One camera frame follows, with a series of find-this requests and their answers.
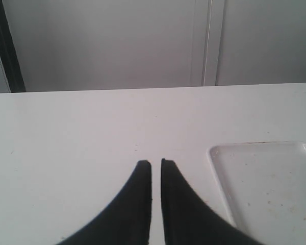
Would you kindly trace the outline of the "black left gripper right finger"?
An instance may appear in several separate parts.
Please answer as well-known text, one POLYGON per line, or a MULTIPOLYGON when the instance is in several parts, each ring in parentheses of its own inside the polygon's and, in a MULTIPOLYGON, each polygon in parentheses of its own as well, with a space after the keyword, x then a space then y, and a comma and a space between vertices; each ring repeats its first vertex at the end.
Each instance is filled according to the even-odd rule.
POLYGON ((166 244, 260 244, 215 213, 172 160, 161 160, 161 206, 166 244))

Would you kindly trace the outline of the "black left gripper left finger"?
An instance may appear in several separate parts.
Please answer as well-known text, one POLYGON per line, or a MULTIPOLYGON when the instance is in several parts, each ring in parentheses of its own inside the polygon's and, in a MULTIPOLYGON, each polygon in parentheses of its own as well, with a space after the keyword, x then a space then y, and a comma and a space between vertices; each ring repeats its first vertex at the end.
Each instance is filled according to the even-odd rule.
POLYGON ((149 244, 151 164, 138 161, 109 205, 60 244, 149 244))

